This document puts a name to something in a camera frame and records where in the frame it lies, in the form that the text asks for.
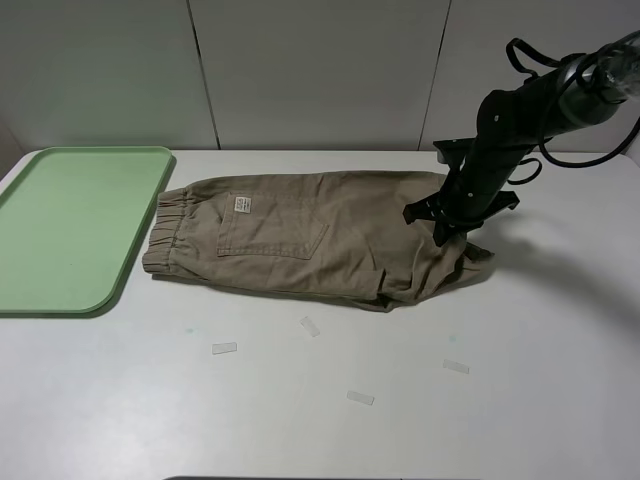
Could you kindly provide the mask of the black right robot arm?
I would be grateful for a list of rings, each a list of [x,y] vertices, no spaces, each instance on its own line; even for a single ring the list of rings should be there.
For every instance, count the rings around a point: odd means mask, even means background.
[[[552,165],[577,168],[575,162],[553,157],[547,143],[606,122],[623,103],[639,95],[636,32],[593,53],[574,53],[560,60],[519,38],[505,50],[512,67],[525,75],[523,85],[494,90],[483,100],[474,137],[435,142],[439,162],[449,168],[444,184],[404,208],[408,224],[433,222],[438,246],[518,205],[517,195],[503,187],[517,183],[511,175],[518,166],[533,162],[533,150]]]

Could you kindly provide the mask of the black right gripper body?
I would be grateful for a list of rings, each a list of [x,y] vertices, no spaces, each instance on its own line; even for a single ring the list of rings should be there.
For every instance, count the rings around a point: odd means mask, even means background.
[[[406,205],[403,217],[408,224],[432,221],[438,247],[519,204],[515,192],[503,189],[520,163],[518,148],[480,148],[471,138],[436,141],[434,146],[438,161],[448,165],[449,172],[439,191]]]

